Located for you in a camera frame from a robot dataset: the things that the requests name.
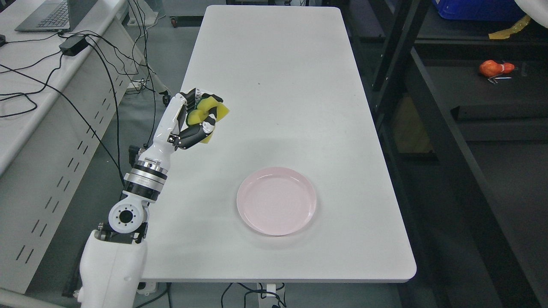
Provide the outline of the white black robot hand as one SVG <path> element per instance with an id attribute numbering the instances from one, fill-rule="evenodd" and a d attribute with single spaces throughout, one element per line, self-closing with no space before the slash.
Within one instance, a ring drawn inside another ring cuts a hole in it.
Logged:
<path id="1" fill-rule="evenodd" d="M 196 109 L 200 99 L 210 95 L 215 94 L 207 93 L 198 88 L 194 88 L 187 93 L 180 92 L 174 95 L 159 121 L 153 135 L 152 145 L 139 155 L 134 167 L 166 173 L 170 168 L 170 156 L 177 149 L 191 148 L 206 138 L 209 135 L 206 133 L 206 124 L 196 124 L 188 127 L 186 118 L 190 111 Z M 217 109 L 213 108 L 211 111 L 213 114 L 209 115 L 205 122 L 213 126 L 214 132 L 219 121 L 213 118 L 217 114 Z"/>

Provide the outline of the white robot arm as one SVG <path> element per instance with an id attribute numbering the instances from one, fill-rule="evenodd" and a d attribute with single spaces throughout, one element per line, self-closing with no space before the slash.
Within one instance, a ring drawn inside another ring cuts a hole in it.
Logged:
<path id="1" fill-rule="evenodd" d="M 125 174 L 120 200 L 107 222 L 92 230 L 80 258 L 83 308 L 131 308 L 148 250 L 149 207 L 162 191 L 170 169 L 170 145 L 153 145 L 135 158 Z"/>

